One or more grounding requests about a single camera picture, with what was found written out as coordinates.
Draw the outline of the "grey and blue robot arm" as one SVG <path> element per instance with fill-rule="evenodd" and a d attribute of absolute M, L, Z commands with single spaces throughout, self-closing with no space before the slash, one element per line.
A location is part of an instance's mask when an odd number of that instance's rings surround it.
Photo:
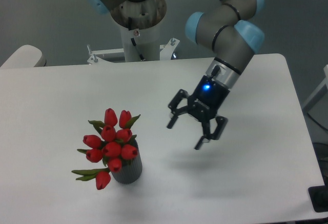
<path fill-rule="evenodd" d="M 165 0 L 87 0 L 100 14 L 110 13 L 120 26 L 127 62 L 159 60 L 159 24 L 167 6 Z M 215 58 L 192 94 L 179 90 L 169 103 L 172 128 L 178 117 L 189 114 L 202 125 L 196 145 L 220 138 L 227 119 L 218 115 L 236 81 L 264 41 L 264 33 L 250 19 L 264 6 L 264 0 L 219 0 L 209 13 L 195 12 L 185 25 L 186 37 L 212 50 Z"/>

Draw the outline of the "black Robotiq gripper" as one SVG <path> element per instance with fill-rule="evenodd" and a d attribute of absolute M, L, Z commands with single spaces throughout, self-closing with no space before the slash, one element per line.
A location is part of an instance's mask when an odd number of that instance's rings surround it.
<path fill-rule="evenodd" d="M 180 89 L 170 101 L 168 108 L 171 110 L 171 120 L 167 128 L 173 128 L 178 117 L 188 113 L 200 121 L 202 125 L 203 135 L 195 145 L 195 150 L 200 150 L 203 144 L 207 144 L 211 140 L 219 140 L 228 119 L 223 116 L 216 116 L 216 114 L 229 92 L 229 89 L 204 75 L 192 95 L 189 95 L 186 90 Z M 179 108 L 178 105 L 184 99 L 188 100 L 187 105 Z M 216 128 L 211 132 L 210 120 L 213 118 L 216 121 Z"/>

